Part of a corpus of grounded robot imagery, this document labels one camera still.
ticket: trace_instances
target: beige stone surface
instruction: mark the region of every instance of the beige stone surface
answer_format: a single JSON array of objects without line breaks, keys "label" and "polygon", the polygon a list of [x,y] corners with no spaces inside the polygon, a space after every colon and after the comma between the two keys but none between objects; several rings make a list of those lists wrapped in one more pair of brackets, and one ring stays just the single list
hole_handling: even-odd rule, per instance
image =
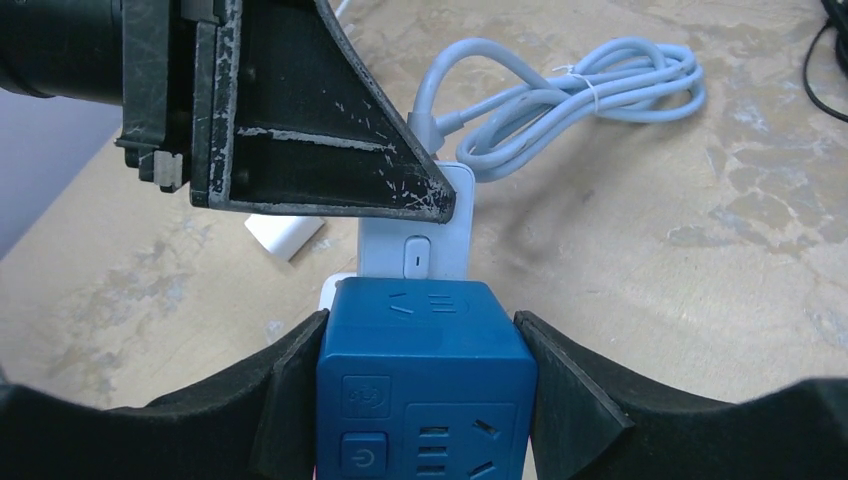
[{"label": "beige stone surface", "polygon": [[[586,120],[482,185],[471,275],[510,311],[675,387],[741,401],[848,374],[848,140],[800,83],[823,23],[782,0],[354,1],[351,39],[405,114],[431,58],[466,36],[539,71],[612,37],[691,46],[707,108],[674,124]],[[826,37],[811,77],[846,107]],[[516,79],[452,72],[438,112]],[[450,158],[459,138],[440,152]],[[12,380],[100,407],[142,405],[278,338],[354,268],[333,219],[289,264],[244,215],[192,209],[135,180],[106,146],[0,264],[0,361]]]}]

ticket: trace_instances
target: white plug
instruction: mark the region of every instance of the white plug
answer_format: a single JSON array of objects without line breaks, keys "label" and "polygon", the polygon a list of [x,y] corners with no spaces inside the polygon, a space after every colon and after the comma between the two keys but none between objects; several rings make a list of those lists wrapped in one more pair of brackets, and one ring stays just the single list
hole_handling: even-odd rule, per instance
[{"label": "white plug", "polygon": [[335,275],[330,275],[330,278],[324,281],[324,286],[321,287],[321,298],[318,300],[318,310],[329,310],[333,307],[333,300],[336,299],[336,289],[339,288],[339,282],[345,278],[355,277],[356,272],[342,272]]},{"label": "white plug", "polygon": [[324,225],[320,217],[290,217],[274,215],[251,215],[244,222],[253,237],[272,255],[285,261],[312,238]]},{"label": "white plug", "polygon": [[456,190],[451,220],[435,223],[386,218],[359,220],[360,277],[465,280],[471,253],[474,172],[456,162],[436,162]]}]

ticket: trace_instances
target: small white button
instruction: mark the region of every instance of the small white button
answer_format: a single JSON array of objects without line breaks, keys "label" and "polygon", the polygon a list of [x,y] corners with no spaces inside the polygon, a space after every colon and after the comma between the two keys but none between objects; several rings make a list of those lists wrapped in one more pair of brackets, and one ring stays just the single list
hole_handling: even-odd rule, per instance
[{"label": "small white button", "polygon": [[430,240],[409,237],[403,249],[403,278],[424,279],[430,274]]}]

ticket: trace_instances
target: electrical outlet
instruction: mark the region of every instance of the electrical outlet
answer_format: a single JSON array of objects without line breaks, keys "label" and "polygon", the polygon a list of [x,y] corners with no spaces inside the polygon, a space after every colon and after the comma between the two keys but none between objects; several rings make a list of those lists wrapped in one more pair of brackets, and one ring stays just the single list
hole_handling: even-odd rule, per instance
[{"label": "electrical outlet", "polygon": [[[526,432],[516,435],[514,404],[418,403],[406,408],[403,478],[521,478]],[[515,462],[513,453],[521,457]]]}]

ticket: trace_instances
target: power strip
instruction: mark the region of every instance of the power strip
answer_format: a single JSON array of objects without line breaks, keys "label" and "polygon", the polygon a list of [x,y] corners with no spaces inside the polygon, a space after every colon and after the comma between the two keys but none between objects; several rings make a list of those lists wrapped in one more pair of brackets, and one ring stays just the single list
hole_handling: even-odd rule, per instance
[{"label": "power strip", "polygon": [[518,480],[537,377],[485,284],[348,278],[318,360],[317,478]]}]

